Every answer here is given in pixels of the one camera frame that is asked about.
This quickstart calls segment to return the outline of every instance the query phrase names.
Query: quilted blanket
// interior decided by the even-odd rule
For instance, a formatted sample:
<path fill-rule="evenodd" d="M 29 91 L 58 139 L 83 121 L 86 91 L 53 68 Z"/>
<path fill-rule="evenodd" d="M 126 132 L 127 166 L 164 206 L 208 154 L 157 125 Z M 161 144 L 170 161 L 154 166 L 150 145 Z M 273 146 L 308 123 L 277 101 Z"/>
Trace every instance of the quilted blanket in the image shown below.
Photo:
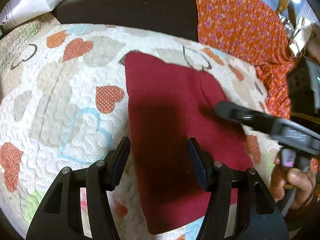
<path fill-rule="evenodd" d="M 230 101 L 267 112 L 267 93 L 253 66 L 207 45 L 113 25 L 60 25 L 48 18 L 16 28 L 0 41 L 0 207 L 23 237 L 63 167 L 88 167 L 122 136 L 130 136 L 123 66 L 129 51 L 206 71 Z M 268 184 L 279 145 L 248 127 L 244 131 L 248 154 Z M 131 156 L 120 185 L 108 197 L 122 239 L 194 240 L 202 223 L 200 218 L 150 235 Z M 90 236 L 84 189 L 81 210 Z M 232 233 L 235 210 L 236 204 L 226 235 Z"/>

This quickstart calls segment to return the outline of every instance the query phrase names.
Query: black clamp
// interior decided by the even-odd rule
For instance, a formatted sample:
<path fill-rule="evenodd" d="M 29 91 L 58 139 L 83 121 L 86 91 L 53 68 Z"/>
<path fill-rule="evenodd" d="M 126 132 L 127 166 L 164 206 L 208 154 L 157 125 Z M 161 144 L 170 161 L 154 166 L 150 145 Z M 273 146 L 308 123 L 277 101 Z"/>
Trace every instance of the black clamp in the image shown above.
<path fill-rule="evenodd" d="M 215 106 L 215 113 L 223 119 L 252 127 L 269 134 L 277 140 L 281 149 L 284 167 L 298 168 L 307 172 L 312 158 L 320 157 L 320 135 L 287 119 L 254 111 L 227 101 Z M 284 198 L 278 201 L 282 216 L 286 216 L 295 200 L 296 188 L 286 188 Z"/>
<path fill-rule="evenodd" d="M 289 240 L 279 208 L 254 168 L 237 171 L 215 161 L 198 145 L 188 141 L 189 157 L 199 185 L 211 192 L 208 208 L 196 240 Z M 232 236 L 227 228 L 231 189 L 237 188 L 236 222 Z"/>
<path fill-rule="evenodd" d="M 116 150 L 108 152 L 87 169 L 64 167 L 42 199 L 27 232 L 26 240 L 91 240 L 83 233 L 80 188 L 86 187 L 93 239 L 120 240 L 106 191 L 120 183 L 130 153 L 130 140 L 123 137 Z"/>

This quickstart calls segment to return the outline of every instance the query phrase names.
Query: hand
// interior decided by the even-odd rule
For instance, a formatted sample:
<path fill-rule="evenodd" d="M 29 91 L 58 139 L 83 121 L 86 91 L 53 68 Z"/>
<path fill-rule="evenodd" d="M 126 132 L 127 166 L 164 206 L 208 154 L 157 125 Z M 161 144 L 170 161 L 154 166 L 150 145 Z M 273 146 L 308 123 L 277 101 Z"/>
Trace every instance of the hand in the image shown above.
<path fill-rule="evenodd" d="M 275 160 L 275 168 L 271 175 L 270 192 L 276 202 L 284 198 L 284 185 L 289 182 L 298 188 L 296 198 L 291 206 L 292 209 L 298 209 L 307 201 L 313 193 L 316 185 L 316 174 L 313 165 L 310 163 L 308 173 L 296 168 L 285 168 L 280 164 L 280 158 Z"/>

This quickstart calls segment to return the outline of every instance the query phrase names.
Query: paper bag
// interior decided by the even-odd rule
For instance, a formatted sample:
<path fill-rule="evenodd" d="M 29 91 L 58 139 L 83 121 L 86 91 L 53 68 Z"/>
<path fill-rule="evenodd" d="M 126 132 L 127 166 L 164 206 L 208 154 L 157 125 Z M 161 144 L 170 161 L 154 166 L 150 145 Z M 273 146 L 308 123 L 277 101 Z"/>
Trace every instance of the paper bag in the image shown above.
<path fill-rule="evenodd" d="M 10 0 L 0 13 L 4 33 L 41 14 L 52 11 L 62 0 Z"/>

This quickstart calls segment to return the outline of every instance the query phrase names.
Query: red fabric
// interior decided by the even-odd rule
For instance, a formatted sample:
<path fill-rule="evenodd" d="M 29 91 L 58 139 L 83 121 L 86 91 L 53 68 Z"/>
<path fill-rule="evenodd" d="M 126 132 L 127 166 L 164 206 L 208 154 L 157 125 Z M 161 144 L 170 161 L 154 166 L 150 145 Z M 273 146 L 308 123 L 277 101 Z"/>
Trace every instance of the red fabric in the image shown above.
<path fill-rule="evenodd" d="M 230 168 L 244 171 L 252 163 L 241 126 L 213 113 L 226 100 L 213 76 L 139 52 L 128 53 L 124 64 L 141 206 L 149 232 L 159 234 L 202 217 L 209 202 L 188 158 L 190 137 Z"/>

